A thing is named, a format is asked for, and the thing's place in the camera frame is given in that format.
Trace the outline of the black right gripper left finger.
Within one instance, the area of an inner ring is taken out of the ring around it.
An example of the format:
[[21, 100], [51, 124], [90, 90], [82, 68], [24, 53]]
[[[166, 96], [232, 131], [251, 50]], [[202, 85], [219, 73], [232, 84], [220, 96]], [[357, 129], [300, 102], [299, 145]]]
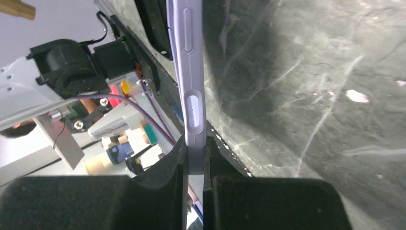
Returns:
[[3, 230], [183, 230], [187, 218], [187, 147], [181, 137], [145, 172], [30, 176], [0, 197]]

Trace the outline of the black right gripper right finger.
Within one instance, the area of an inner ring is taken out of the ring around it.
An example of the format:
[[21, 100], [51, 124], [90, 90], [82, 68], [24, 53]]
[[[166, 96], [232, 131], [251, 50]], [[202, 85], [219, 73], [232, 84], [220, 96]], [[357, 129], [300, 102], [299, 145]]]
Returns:
[[250, 177], [207, 138], [203, 227], [206, 230], [350, 230], [330, 183], [310, 178]]

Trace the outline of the lilac cased smartphone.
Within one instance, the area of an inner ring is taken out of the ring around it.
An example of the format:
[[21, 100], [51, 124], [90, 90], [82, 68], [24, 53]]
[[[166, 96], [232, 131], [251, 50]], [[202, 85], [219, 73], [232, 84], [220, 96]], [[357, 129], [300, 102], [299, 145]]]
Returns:
[[190, 175], [204, 173], [206, 105], [203, 64], [203, 2], [166, 2], [169, 40], [180, 93]]

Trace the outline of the black phone case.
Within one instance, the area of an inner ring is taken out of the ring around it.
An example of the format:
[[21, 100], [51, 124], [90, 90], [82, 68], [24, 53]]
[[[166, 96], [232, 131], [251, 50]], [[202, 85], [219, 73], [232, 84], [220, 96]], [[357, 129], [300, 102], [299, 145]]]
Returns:
[[135, 0], [146, 36], [151, 46], [172, 61], [165, 0]]

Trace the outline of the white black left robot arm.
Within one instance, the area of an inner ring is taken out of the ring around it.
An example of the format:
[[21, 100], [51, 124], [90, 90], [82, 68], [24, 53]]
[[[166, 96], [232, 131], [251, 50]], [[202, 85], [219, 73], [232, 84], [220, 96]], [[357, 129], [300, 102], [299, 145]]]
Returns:
[[93, 50], [85, 42], [58, 39], [0, 70], [0, 125], [10, 127], [65, 100], [101, 92], [135, 69], [135, 55], [122, 38]]

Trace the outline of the clutter below table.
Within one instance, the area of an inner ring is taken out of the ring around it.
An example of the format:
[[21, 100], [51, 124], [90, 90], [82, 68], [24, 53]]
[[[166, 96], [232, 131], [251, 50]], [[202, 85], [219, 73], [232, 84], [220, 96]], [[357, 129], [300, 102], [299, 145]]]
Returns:
[[[127, 102], [121, 102], [108, 111], [86, 131], [93, 139], [100, 140], [100, 144], [84, 150], [85, 156], [75, 171], [67, 172], [59, 163], [54, 163], [30, 175], [114, 173], [134, 176], [160, 160], [172, 145], [152, 122], [147, 121], [147, 116], [152, 117], [170, 137], [178, 138], [180, 133], [164, 114], [152, 90], [145, 83], [132, 88], [130, 99], [146, 114], [141, 114]], [[61, 117], [59, 121], [69, 130], [67, 116]]]

